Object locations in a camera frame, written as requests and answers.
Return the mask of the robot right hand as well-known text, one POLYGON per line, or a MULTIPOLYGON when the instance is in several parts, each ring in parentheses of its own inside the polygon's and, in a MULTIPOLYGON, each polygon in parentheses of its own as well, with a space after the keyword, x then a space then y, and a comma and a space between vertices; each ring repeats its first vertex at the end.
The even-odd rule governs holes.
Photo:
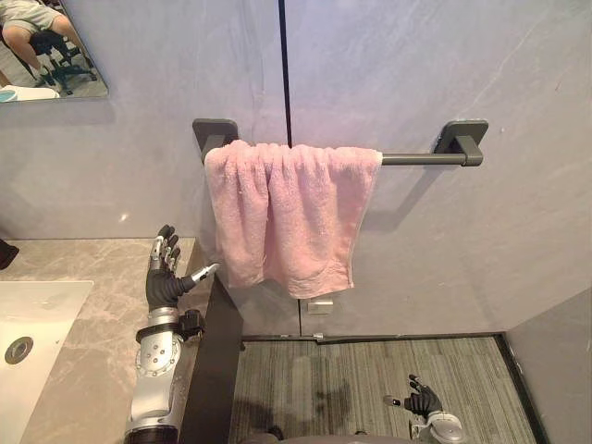
POLYGON ((408 379, 409 386, 412 389, 411 394, 403 400, 392 395, 385 395, 383 402, 387 406, 402 407, 415 415, 423 416, 425 419, 432 413, 444 411, 438 395, 428 385, 423 384, 419 376, 409 374, 408 379))

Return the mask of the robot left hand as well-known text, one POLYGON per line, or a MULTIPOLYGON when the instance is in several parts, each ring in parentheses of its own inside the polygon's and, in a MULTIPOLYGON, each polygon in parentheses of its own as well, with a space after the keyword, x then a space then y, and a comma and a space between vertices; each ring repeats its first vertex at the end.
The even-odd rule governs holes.
POLYGON ((175 228, 170 225, 162 226, 154 238, 145 283, 145 295, 150 312, 164 307, 176 308, 181 296, 211 277, 220 267, 220 264, 212 263, 184 277, 178 277, 178 241, 175 228))

